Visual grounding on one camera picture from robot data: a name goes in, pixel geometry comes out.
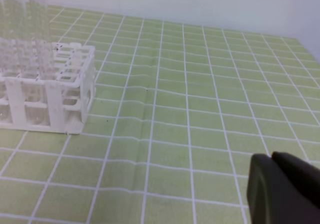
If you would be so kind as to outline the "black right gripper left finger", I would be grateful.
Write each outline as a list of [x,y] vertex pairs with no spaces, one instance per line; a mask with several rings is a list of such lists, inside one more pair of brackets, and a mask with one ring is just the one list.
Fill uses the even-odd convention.
[[313,204],[266,154],[250,160],[247,202],[253,224],[318,224],[320,204]]

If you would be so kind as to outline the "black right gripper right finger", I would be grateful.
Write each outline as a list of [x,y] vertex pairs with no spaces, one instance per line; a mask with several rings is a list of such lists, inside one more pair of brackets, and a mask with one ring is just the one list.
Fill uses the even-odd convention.
[[295,188],[313,204],[320,203],[320,170],[286,152],[273,152],[272,160]]

